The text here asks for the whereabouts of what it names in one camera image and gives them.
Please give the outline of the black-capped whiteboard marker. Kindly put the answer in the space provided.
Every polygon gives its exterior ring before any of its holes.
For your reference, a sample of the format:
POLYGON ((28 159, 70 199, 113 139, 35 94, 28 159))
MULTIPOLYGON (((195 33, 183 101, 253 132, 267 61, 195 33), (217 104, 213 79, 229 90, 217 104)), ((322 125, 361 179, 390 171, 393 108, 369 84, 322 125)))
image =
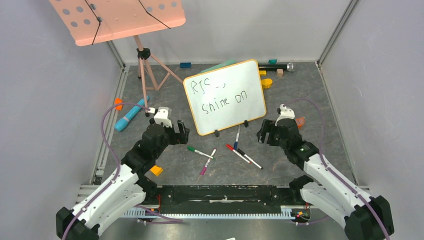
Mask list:
POLYGON ((242 156, 244 156, 245 158, 247 158, 252 164, 254 164, 255 166, 257 166, 259 169, 263 170, 264 168, 259 165, 256 161, 254 161, 249 155, 247 155, 244 151, 242 151, 240 148, 237 149, 237 152, 240 153, 242 156))

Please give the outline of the yellow-framed whiteboard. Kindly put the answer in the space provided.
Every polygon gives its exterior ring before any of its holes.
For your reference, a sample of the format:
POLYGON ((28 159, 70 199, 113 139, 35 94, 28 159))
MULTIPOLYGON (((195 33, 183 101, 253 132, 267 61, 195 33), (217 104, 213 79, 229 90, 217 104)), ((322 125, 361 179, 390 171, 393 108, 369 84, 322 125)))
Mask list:
POLYGON ((254 59, 187 77, 183 87, 200 136, 267 113, 259 66, 254 59))

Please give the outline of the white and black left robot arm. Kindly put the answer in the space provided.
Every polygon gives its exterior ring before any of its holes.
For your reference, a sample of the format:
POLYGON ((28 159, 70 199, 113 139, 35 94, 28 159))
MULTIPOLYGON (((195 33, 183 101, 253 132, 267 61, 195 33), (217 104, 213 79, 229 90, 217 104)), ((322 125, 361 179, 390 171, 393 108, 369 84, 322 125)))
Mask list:
POLYGON ((146 173, 166 147, 188 143, 190 130, 181 120, 177 125, 178 132, 151 122, 107 180, 73 208, 62 207, 56 213, 57 236, 62 240, 97 240, 130 208, 153 203, 158 186, 146 173))

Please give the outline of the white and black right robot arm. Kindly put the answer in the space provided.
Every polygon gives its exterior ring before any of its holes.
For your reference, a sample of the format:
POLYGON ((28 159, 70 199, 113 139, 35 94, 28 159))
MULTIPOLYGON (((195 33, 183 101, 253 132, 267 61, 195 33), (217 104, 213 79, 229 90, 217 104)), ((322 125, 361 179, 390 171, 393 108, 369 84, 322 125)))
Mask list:
POLYGON ((314 205, 336 221, 350 240, 387 240, 395 232, 391 206, 341 174, 311 142, 302 139, 294 119, 265 119, 259 143, 280 147, 305 172, 289 184, 289 199, 314 205))

